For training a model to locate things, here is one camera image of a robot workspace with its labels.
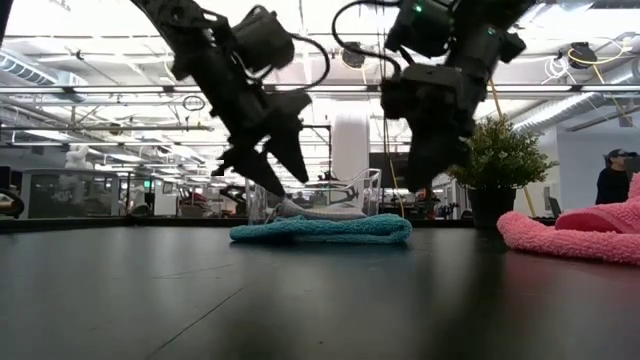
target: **table surface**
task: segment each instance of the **table surface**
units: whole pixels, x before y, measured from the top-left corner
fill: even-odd
[[[407,246],[228,229],[0,236],[0,358],[638,359],[640,270],[416,229]]]

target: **blue towel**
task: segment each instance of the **blue towel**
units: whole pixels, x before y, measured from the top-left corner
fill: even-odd
[[[411,235],[411,223],[398,215],[376,215],[364,219],[307,220],[302,216],[277,218],[271,224],[231,229],[236,242],[301,241],[344,244],[396,244]]]

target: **green plant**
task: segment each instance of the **green plant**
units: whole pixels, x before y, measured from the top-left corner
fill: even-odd
[[[538,136],[514,132],[506,117],[479,122],[469,145],[468,165],[451,167],[448,174],[475,189],[524,187],[544,181],[547,170],[557,165],[538,150]]]

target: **black plant pot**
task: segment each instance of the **black plant pot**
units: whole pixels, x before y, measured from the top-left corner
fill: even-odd
[[[516,189],[469,189],[473,224],[477,228],[495,228],[500,216],[513,210]]]

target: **pink towel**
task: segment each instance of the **pink towel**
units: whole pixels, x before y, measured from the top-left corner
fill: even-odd
[[[498,230],[513,249],[640,265],[640,176],[634,176],[624,203],[568,212],[555,227],[509,212]]]

